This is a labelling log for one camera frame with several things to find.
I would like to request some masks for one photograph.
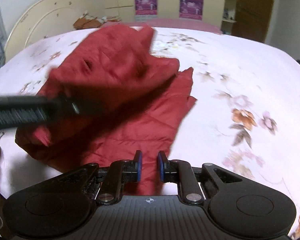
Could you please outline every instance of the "pink fabric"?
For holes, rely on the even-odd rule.
[[[177,28],[177,29],[188,29],[188,30],[197,30],[204,32],[211,32],[222,34],[220,29],[217,26],[204,23],[202,21],[188,20],[188,19],[152,19],[146,22],[151,27],[163,27],[163,28]],[[132,23],[122,23],[122,22],[107,22],[103,27],[115,24],[124,24],[130,27],[143,26],[144,22],[132,22]]]

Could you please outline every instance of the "bed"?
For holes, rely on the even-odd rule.
[[[197,30],[155,28],[151,53],[176,57],[180,70],[194,68],[197,103],[183,120],[169,159],[192,166],[214,163],[281,191],[296,205],[291,229],[300,237],[300,65],[286,53],[246,39]],[[95,29],[42,39],[0,69],[0,95],[35,95]],[[14,192],[60,173],[30,158],[0,131],[0,193]],[[162,194],[175,194],[165,184]]]

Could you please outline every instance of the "purple poster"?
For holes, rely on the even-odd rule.
[[[136,15],[157,15],[157,0],[135,0]]]
[[[203,0],[180,0],[179,17],[202,20]]]

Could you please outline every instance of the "red garment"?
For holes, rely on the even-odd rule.
[[[77,117],[34,130],[18,129],[16,143],[33,158],[66,172],[89,162],[101,167],[143,152],[141,182],[128,194],[157,194],[156,157],[168,155],[180,122],[195,103],[190,68],[149,54],[154,30],[124,25],[91,33],[64,60],[38,94],[101,100],[101,118]]]

